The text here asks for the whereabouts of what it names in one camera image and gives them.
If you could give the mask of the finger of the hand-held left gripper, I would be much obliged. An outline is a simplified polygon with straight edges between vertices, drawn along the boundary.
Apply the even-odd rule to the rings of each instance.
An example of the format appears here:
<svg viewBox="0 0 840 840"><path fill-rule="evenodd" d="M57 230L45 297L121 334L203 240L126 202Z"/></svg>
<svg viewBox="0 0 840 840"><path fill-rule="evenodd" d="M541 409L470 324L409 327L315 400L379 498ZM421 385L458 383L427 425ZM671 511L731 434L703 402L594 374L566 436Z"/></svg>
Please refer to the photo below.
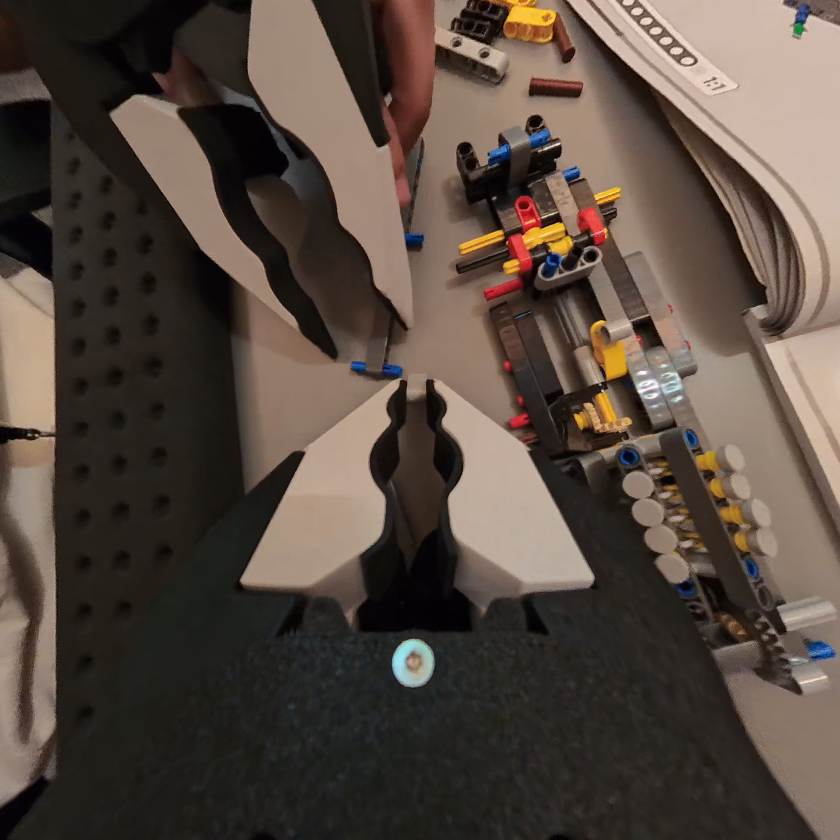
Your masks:
<svg viewBox="0 0 840 840"><path fill-rule="evenodd" d="M326 175L341 227L404 329L413 289L385 127L370 2L254 1L248 78L276 126Z"/></svg>
<svg viewBox="0 0 840 840"><path fill-rule="evenodd" d="M137 95L111 119L204 255L331 360L338 349L292 268L302 206L289 160L244 104L180 108Z"/></svg>

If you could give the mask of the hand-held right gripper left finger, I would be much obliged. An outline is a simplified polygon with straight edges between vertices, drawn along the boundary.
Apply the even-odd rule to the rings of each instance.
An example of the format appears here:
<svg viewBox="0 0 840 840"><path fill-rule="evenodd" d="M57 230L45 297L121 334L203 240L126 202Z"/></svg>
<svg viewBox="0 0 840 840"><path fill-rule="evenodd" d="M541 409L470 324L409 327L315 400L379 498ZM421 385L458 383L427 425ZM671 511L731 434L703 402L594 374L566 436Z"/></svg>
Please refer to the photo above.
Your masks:
<svg viewBox="0 0 840 840"><path fill-rule="evenodd" d="M386 488L406 387L383 386L306 447L240 577L244 589L329 598L345 615L387 590L400 565Z"/></svg>

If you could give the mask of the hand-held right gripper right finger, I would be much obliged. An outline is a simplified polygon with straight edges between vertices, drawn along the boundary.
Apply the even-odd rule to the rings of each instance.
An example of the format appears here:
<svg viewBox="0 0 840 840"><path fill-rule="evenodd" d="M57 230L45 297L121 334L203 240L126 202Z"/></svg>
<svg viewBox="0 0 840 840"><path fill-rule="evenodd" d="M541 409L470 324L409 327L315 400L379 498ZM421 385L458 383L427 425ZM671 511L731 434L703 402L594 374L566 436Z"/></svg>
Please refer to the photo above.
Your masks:
<svg viewBox="0 0 840 840"><path fill-rule="evenodd" d="M451 387L426 381L444 588L479 612L503 599L586 590L594 573L524 444Z"/></svg>

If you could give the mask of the long dark grey lego beam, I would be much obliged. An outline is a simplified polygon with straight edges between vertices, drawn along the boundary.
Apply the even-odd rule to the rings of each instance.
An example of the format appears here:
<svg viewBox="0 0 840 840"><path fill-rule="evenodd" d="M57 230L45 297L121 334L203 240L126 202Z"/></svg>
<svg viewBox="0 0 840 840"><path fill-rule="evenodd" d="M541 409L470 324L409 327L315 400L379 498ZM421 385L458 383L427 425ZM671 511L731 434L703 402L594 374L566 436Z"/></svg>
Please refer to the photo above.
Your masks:
<svg viewBox="0 0 840 840"><path fill-rule="evenodd" d="M403 232L412 233L413 216L417 200L417 189L424 162L425 140L422 136L415 144L412 152L406 157L406 177L410 190L411 202L407 209L402 210ZM377 304L374 311L372 331L366 347L364 362L370 366L389 364L389 352L392 332L396 323L395 317L389 313L384 304Z"/></svg>

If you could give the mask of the partly built lego chassis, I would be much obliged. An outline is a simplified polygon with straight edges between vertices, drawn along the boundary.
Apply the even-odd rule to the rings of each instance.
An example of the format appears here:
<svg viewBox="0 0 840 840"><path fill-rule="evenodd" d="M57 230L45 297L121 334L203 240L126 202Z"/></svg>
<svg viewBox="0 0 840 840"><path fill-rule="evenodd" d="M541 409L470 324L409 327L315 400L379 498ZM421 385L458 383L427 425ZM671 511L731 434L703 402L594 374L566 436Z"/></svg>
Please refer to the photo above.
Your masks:
<svg viewBox="0 0 840 840"><path fill-rule="evenodd" d="M836 608L774 590L770 509L742 451L708 444L686 390L690 345L646 258L624 257L611 233L621 192L594 193L562 149L537 113L499 132L485 161L456 149L467 204L497 226L458 246L455 269L503 273L483 296L521 407L509 428L627 509L720 664L801 697L825 690L835 650L804 631Z"/></svg>

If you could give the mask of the light grey lego beam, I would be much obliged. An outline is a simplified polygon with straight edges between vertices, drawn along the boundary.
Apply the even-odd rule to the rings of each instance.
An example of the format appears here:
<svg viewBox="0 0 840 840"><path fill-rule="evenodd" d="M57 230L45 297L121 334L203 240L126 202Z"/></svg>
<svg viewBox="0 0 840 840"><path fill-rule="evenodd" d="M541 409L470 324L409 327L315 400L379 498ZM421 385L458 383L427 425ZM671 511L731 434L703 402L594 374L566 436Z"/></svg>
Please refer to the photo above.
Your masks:
<svg viewBox="0 0 840 840"><path fill-rule="evenodd" d="M508 75L507 54L454 31L436 27L435 52L441 67L492 85L501 84Z"/></svg>

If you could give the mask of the black lego connector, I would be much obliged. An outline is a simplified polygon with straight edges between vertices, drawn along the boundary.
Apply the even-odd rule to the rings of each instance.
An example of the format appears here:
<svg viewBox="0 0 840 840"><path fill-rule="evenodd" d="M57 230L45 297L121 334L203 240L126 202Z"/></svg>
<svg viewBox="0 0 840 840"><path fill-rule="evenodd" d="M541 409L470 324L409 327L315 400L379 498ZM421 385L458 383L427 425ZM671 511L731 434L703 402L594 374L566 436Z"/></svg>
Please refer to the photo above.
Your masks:
<svg viewBox="0 0 840 840"><path fill-rule="evenodd" d="M504 3L466 1L448 30L489 46L503 35L508 15L509 6Z"/></svg>

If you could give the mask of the yellow lego connector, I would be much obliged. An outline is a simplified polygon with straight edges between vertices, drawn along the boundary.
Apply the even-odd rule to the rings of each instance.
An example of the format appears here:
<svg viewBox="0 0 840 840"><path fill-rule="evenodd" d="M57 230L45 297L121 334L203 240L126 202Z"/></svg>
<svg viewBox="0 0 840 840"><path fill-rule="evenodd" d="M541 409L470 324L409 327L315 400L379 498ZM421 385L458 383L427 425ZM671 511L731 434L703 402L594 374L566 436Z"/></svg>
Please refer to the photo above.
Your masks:
<svg viewBox="0 0 840 840"><path fill-rule="evenodd" d="M502 26L506 39L545 45L553 40L557 13L538 7L536 1L505 1L507 17Z"/></svg>

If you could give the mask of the person's left hand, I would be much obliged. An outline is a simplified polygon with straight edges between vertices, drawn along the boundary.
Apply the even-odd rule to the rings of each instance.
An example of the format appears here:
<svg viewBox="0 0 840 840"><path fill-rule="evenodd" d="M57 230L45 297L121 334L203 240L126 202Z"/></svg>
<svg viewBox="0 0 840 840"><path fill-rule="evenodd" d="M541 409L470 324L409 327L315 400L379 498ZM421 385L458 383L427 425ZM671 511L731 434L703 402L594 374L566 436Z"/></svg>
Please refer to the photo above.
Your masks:
<svg viewBox="0 0 840 840"><path fill-rule="evenodd" d="M433 1L372 1L374 37L392 71L390 101L382 103L400 207L411 203L405 158L427 123L435 78Z"/></svg>

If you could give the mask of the black dimpled mat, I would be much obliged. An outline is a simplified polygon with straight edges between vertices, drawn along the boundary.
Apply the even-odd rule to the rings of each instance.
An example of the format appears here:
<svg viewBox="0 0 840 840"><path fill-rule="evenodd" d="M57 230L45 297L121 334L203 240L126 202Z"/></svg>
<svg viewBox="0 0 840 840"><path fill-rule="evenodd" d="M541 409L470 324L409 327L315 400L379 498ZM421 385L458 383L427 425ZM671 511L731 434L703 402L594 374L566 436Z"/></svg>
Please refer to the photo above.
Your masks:
<svg viewBox="0 0 840 840"><path fill-rule="evenodd" d="M242 497L231 281L53 108L58 755L107 719L147 612Z"/></svg>

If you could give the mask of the open instruction booklet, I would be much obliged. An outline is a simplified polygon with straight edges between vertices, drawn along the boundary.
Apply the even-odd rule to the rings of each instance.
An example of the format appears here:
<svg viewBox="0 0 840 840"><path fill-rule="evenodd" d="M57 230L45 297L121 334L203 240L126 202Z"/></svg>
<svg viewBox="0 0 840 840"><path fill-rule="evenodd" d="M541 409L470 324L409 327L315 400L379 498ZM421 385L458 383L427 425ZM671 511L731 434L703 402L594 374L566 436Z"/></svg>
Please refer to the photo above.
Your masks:
<svg viewBox="0 0 840 840"><path fill-rule="evenodd" d="M766 302L744 319L839 515L838 2L573 1L650 86Z"/></svg>

